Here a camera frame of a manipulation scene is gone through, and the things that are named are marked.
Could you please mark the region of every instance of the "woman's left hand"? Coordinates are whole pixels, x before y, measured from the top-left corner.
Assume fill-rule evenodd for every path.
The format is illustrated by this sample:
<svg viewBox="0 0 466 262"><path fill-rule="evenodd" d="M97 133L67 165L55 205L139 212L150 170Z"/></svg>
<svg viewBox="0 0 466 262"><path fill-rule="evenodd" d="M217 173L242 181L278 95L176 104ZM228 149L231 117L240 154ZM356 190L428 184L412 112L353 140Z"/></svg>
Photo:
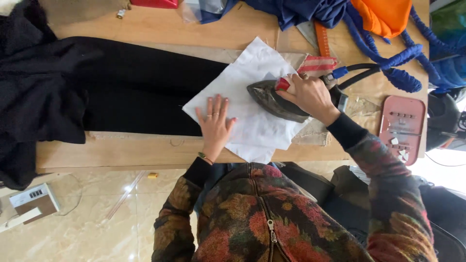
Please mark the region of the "woman's left hand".
<svg viewBox="0 0 466 262"><path fill-rule="evenodd" d="M230 137L233 124L237 118L226 119L228 110L228 98L222 99L220 95L207 99L207 116L202 116L201 109L196 107L196 114L204 137L204 149L202 152L208 160L215 162L220 152L225 147Z"/></svg>

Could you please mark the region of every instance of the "zipper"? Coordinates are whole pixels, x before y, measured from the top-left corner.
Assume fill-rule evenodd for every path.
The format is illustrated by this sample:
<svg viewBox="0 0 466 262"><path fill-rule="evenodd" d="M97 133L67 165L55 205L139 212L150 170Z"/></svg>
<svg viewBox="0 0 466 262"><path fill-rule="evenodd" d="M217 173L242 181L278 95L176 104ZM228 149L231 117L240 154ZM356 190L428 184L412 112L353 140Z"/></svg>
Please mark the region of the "zipper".
<svg viewBox="0 0 466 262"><path fill-rule="evenodd" d="M251 178L251 164L248 164L248 174L249 174L249 178ZM272 262L272 258L273 258L273 255L274 255L274 246L276 245L277 248L278 248L278 251L280 252L281 256L283 256L285 261L290 262L287 255L285 255L285 252L281 248L280 242L278 241L277 235L275 234L274 221L272 220L272 218L270 216L270 213L268 212L268 208L267 208L267 205L265 204L264 198L259 196L258 193L257 193L256 181L254 179L252 179L252 181L253 181L253 186L254 186L254 193L260 199L260 203L262 205L262 208L264 209L265 217L267 219L267 226L268 226L268 229L270 231L270 256L269 256L268 260L269 260L269 262Z"/></svg>

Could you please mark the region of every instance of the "wooden table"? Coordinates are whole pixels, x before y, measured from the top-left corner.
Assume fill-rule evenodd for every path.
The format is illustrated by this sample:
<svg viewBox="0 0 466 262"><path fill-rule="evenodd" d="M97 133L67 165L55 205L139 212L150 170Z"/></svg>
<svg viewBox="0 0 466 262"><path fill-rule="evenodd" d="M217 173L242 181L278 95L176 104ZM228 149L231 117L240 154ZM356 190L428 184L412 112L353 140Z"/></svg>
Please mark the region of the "wooden table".
<svg viewBox="0 0 466 262"><path fill-rule="evenodd" d="M416 10L424 22L429 20L429 2L413 0ZM92 21L53 26L59 38L69 36L93 36L124 42L153 42L182 44L203 47L244 49L256 36L279 51L315 52L296 27L286 33L278 30L277 18L256 11L247 4L238 3L221 20L199 25L183 23L181 10L133 7L120 20L108 14ZM427 41L412 22L407 28L416 43L424 45L428 54ZM341 22L328 31L330 47L336 52L341 65L372 62L357 48ZM405 47L397 37L388 45L375 37L380 54L390 57ZM345 93L353 101L363 101L377 108L375 112L362 112L352 118L376 134L380 125L380 110L388 95L413 97L427 101L428 77L417 61L400 67L408 71L423 84L422 91L407 94L394 88L383 74L375 74L348 88ZM424 156L425 133L419 156ZM37 144L38 172L74 172L78 170L149 170L186 168L202 148L201 140L172 138L153 139L88 139L84 145L63 142L39 142ZM341 146L334 140L329 146L291 145L286 151L276 150L273 161L344 160L349 159ZM219 162L241 162L228 150L224 150Z"/></svg>

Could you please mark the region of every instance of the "woman's right hand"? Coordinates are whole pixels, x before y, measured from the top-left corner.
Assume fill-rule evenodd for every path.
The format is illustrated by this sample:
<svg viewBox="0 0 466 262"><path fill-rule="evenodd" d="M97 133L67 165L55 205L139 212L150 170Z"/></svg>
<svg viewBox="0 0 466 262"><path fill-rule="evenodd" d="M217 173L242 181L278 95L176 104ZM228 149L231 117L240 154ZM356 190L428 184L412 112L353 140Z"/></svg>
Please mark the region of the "woman's right hand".
<svg viewBox="0 0 466 262"><path fill-rule="evenodd" d="M296 95L286 91L277 91L281 97L293 102L313 118L321 121L325 126L331 125L341 112L332 104L327 87L317 77L302 79L299 75L292 76L296 88Z"/></svg>

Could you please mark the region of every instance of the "black sleeve cuff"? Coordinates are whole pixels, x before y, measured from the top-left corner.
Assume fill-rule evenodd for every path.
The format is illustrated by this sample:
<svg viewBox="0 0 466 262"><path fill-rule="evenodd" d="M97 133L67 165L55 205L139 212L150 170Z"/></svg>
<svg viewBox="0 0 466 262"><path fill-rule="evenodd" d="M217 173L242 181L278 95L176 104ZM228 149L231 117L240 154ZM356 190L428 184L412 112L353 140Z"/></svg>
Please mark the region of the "black sleeve cuff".
<svg viewBox="0 0 466 262"><path fill-rule="evenodd" d="M327 127L327 130L338 140L346 151L361 141L369 131L356 124L346 114L341 115Z"/></svg>
<svg viewBox="0 0 466 262"><path fill-rule="evenodd" d="M212 165L197 157L183 176L186 180L189 180L200 188L204 188L204 184L211 172Z"/></svg>

